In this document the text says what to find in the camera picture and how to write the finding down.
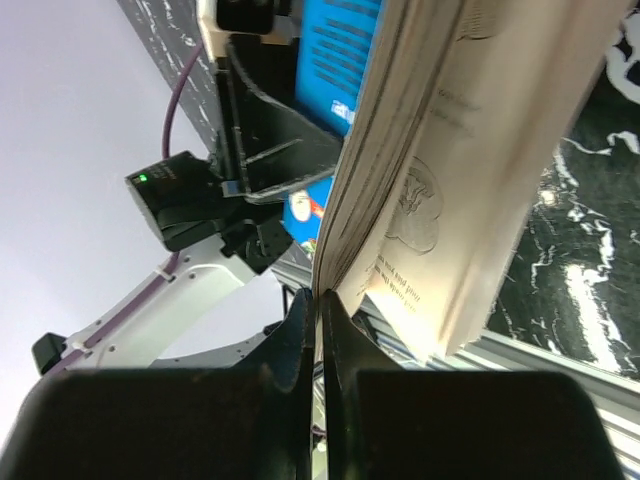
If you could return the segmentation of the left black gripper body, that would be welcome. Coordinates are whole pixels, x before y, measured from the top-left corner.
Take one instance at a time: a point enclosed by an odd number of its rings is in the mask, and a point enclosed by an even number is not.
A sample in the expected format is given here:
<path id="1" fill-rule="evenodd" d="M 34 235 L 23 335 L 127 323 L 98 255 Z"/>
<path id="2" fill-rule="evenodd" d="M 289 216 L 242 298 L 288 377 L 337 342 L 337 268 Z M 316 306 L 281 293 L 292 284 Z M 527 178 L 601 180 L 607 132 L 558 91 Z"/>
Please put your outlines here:
<path id="1" fill-rule="evenodd" d="M 240 184 L 249 200 L 285 195 L 276 159 L 268 151 L 282 141 L 279 106 L 294 103 L 298 44 L 264 43 L 258 36 L 232 34 L 215 60 L 221 124 L 217 172 Z"/>

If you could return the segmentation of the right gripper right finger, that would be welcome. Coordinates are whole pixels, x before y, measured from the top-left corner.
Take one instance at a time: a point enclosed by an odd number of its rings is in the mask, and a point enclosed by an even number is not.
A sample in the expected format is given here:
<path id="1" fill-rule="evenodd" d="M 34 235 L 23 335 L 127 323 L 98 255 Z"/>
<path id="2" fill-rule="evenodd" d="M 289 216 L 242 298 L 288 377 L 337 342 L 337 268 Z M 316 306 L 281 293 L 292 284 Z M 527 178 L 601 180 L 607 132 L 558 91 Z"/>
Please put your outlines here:
<path id="1" fill-rule="evenodd" d="M 406 369 L 320 300 L 332 479 L 619 479 L 593 402 L 549 371 Z"/>

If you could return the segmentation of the blue red-edged book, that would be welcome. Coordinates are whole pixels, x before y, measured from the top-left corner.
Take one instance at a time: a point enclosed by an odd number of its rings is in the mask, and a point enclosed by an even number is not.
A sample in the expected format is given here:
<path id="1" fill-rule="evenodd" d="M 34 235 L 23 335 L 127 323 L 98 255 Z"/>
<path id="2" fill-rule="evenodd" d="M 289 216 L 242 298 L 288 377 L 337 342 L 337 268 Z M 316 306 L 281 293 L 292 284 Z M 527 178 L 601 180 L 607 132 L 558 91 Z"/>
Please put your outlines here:
<path id="1" fill-rule="evenodd" d="M 418 360 L 476 340 L 542 171 L 628 1 L 305 5 L 296 97 L 344 143 L 291 193 L 316 294 L 369 298 Z"/>

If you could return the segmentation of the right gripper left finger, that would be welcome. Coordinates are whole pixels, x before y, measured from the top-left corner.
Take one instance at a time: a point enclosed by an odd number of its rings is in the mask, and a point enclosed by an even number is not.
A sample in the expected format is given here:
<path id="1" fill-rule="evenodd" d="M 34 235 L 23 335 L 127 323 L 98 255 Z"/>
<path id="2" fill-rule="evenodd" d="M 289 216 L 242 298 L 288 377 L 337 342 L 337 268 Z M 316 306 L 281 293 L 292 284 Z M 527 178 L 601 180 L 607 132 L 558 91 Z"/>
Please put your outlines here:
<path id="1" fill-rule="evenodd" d="M 28 394 L 5 479 L 307 479 L 314 308 L 228 368 L 73 370 Z"/>

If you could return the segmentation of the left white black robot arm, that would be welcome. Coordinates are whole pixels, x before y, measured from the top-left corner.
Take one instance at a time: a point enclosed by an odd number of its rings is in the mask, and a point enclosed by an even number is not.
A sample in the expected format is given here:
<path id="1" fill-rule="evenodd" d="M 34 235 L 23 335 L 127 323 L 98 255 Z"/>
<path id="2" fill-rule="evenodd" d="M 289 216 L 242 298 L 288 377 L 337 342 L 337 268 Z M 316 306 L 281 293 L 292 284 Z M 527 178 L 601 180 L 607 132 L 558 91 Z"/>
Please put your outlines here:
<path id="1" fill-rule="evenodd" d="M 78 368 L 142 368 L 216 303 L 260 276 L 294 242 L 292 204 L 329 178 L 341 139 L 296 98 L 298 47 L 234 34 L 216 59 L 221 124 L 200 159 L 168 154 L 125 182 L 168 250 L 106 315 L 32 348 L 44 376 Z"/>

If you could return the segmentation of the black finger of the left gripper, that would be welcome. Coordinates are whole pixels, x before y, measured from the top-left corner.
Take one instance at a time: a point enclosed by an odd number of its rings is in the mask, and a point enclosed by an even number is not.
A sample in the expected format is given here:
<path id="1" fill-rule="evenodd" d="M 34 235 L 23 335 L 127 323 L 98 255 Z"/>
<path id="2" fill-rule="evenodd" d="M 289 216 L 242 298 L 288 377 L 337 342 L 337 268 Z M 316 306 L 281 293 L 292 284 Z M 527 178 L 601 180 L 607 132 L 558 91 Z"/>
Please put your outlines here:
<path id="1" fill-rule="evenodd" d="M 295 91 L 293 105 L 279 106 L 277 110 L 280 119 L 278 138 L 282 142 L 268 153 L 276 159 L 275 166 L 278 177 L 284 181 L 286 196 L 330 176 L 339 159 L 343 140 L 295 98 Z M 278 201 L 246 200 L 254 204 Z"/>

